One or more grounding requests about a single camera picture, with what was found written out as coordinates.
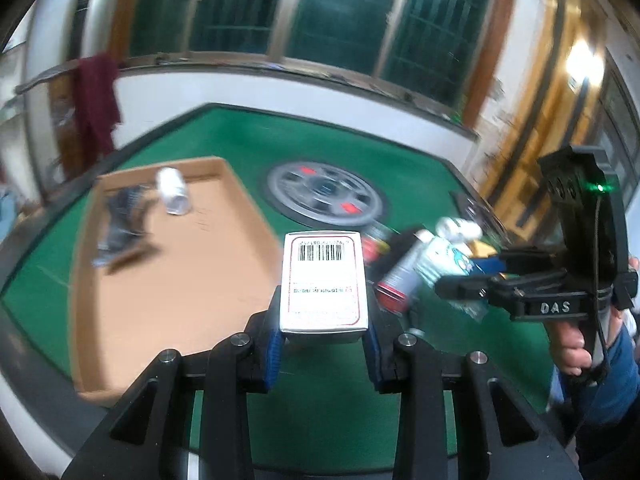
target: red towel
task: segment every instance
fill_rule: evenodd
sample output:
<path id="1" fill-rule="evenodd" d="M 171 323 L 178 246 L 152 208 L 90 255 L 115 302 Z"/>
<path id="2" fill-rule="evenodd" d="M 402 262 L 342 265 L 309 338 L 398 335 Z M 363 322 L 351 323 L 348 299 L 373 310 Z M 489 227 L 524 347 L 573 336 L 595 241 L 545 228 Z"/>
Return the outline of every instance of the red towel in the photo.
<path id="1" fill-rule="evenodd" d="M 120 122 L 120 110 L 113 92 L 118 66 L 107 54 L 79 59 L 74 75 L 76 123 L 85 161 L 114 150 L 111 131 Z"/>

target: cardboard box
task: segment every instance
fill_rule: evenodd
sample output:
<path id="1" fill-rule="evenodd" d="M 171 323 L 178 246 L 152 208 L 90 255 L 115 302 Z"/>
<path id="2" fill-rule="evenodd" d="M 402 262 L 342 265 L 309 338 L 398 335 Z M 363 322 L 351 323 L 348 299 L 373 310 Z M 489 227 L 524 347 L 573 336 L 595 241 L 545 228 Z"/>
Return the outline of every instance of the cardboard box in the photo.
<path id="1" fill-rule="evenodd" d="M 280 331 L 302 342 L 351 342 L 369 327 L 360 233 L 284 238 Z"/>
<path id="2" fill-rule="evenodd" d="M 154 248 L 114 273 L 92 266 L 109 215 L 105 198 L 155 182 L 163 167 L 187 181 L 192 209 L 169 215 L 158 201 L 146 217 Z M 187 355 L 241 332 L 267 309 L 280 281 L 282 250 L 229 165 L 207 157 L 101 176 L 76 242 L 69 293 L 72 375 L 82 397 L 113 404 L 165 348 Z"/>

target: green tabletop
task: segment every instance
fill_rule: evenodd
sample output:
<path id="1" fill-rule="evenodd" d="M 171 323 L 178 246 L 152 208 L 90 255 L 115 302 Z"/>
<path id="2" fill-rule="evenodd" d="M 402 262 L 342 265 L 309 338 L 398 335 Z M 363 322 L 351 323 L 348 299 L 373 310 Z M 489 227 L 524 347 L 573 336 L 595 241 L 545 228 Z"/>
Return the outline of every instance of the green tabletop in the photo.
<path id="1" fill-rule="evenodd" d="M 229 161 L 281 238 L 306 229 L 271 208 L 260 192 L 268 169 L 283 161 L 320 160 L 364 177 L 384 193 L 388 204 L 383 221 L 397 230 L 415 224 L 433 228 L 441 216 L 455 216 L 449 192 L 463 190 L 447 167 L 428 155 L 340 128 L 228 108 L 193 118 L 138 152 L 123 168 L 208 155 Z M 66 375 L 66 295 L 84 207 L 82 199 L 53 226 L 3 298 L 26 337 Z M 484 351 L 534 408 L 545 409 L 552 363 L 542 326 L 510 323 L 499 309 L 491 309 L 478 323 L 430 292 L 423 295 L 420 309 L 427 341 L 458 354 Z M 450 399 L 446 401 L 453 452 L 452 407 Z M 248 409 L 256 465 L 315 474 L 393 465 L 399 397 L 374 391 L 361 343 L 287 345 L 273 391 L 251 395 Z M 192 444 L 197 446 L 197 438 Z"/>

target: metal bolt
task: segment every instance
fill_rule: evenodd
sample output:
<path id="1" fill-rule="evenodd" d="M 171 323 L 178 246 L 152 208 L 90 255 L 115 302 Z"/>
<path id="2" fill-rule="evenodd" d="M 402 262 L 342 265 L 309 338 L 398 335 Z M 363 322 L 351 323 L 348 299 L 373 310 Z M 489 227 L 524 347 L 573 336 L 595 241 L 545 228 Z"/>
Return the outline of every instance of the metal bolt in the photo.
<path id="1" fill-rule="evenodd" d="M 171 361 L 173 361 L 177 357 L 178 357 L 178 352 L 176 352 L 172 348 L 168 348 L 167 350 L 162 350 L 158 354 L 158 360 L 161 363 L 170 363 Z"/>
<path id="2" fill-rule="evenodd" d="M 238 332 L 231 336 L 231 344 L 233 346 L 244 346 L 249 344 L 249 341 L 251 341 L 251 337 L 244 332 Z"/>
<path id="3" fill-rule="evenodd" d="M 405 332 L 398 336 L 398 342 L 402 346 L 413 346 L 418 342 L 418 339 L 415 335 Z"/>
<path id="4" fill-rule="evenodd" d="M 475 362 L 477 365 L 483 365 L 485 362 L 488 361 L 486 354 L 480 351 L 471 352 L 471 354 L 469 355 L 469 358 L 473 362 Z"/>

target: barcode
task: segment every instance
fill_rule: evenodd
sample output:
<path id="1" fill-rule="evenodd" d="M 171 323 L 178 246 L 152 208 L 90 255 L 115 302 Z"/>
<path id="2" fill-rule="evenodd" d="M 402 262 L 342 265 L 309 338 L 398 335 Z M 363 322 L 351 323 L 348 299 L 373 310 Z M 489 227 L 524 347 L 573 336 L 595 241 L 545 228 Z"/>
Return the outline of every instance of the barcode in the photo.
<path id="1" fill-rule="evenodd" d="M 299 262 L 334 262 L 342 259 L 342 243 L 300 244 Z"/>

